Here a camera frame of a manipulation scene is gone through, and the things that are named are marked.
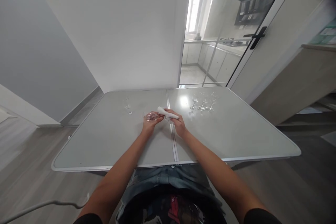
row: person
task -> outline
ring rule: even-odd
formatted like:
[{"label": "person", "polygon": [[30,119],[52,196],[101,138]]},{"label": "person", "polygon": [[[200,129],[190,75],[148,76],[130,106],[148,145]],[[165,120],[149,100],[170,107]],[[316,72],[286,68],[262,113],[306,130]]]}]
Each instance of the person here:
[{"label": "person", "polygon": [[102,179],[75,224],[109,223],[120,200],[119,224],[226,223],[208,178],[239,223],[280,223],[238,175],[186,129],[180,114],[165,110],[178,115],[171,121],[199,164],[135,169],[155,125],[163,120],[159,114],[155,121],[144,118],[140,135]]}]

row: door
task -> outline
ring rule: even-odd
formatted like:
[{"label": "door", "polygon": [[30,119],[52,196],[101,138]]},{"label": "door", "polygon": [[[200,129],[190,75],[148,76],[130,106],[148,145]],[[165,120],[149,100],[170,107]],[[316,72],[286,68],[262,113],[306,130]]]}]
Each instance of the door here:
[{"label": "door", "polygon": [[283,2],[189,0],[179,87],[230,88]]}]

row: white cable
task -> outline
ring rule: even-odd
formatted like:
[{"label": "white cable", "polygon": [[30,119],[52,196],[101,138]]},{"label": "white cable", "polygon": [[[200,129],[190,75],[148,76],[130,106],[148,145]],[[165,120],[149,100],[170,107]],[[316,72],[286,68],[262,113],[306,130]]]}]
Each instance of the white cable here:
[{"label": "white cable", "polygon": [[0,224],[7,224],[9,222],[12,222],[13,220],[16,220],[17,218],[20,218],[23,215],[26,215],[26,214],[28,214],[32,211],[35,211],[36,209],[39,209],[39,208],[47,206],[47,205],[71,205],[71,206],[74,206],[76,209],[81,209],[86,205],[89,198],[90,198],[90,195],[87,194],[86,201],[83,205],[77,205],[76,203],[73,203],[73,202],[62,202],[62,201],[56,201],[56,200],[46,201],[46,202],[31,206],[31,207],[19,212],[16,215],[14,215],[14,216],[12,216],[8,219],[1,221]]}]

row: baseboard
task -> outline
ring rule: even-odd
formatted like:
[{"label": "baseboard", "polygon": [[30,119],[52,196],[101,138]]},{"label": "baseboard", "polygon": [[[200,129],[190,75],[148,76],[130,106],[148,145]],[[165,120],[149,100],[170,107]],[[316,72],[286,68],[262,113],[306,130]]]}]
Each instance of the baseboard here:
[{"label": "baseboard", "polygon": [[182,64],[182,67],[191,67],[191,66],[199,66],[198,63],[191,63],[191,64]]},{"label": "baseboard", "polygon": [[61,124],[38,124],[39,128],[63,128]]},{"label": "baseboard", "polygon": [[77,105],[66,117],[64,117],[59,123],[62,125],[68,125],[70,120],[85,106],[85,104],[88,103],[89,100],[91,100],[92,97],[98,93],[98,91],[101,90],[100,86],[96,87],[95,90],[93,90],[81,103]]}]

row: gray floor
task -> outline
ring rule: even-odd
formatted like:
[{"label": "gray floor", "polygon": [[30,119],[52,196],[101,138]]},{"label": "gray floor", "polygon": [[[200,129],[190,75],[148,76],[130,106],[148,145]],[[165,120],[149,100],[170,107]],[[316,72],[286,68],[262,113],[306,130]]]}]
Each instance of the gray floor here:
[{"label": "gray floor", "polygon": [[[50,199],[82,203],[93,192],[100,176],[50,169],[74,130],[36,128],[23,119],[0,124],[0,163],[6,164],[0,170],[0,219]],[[237,173],[282,223],[333,223],[336,148],[317,136],[291,138],[302,150],[300,157],[259,162]],[[71,223],[78,213],[71,206],[47,206],[13,223]],[[230,212],[227,218],[237,223]]]},{"label": "gray floor", "polygon": [[87,115],[91,112],[94,106],[99,102],[104,95],[102,90],[99,90],[91,100],[69,121],[68,125],[80,125]]},{"label": "gray floor", "polygon": [[[191,83],[203,83],[205,73],[198,66],[182,66],[180,76],[180,88],[198,88],[202,85],[184,85]],[[205,83],[213,82],[209,77],[205,79]],[[216,86],[216,84],[208,84],[206,86]]]}]

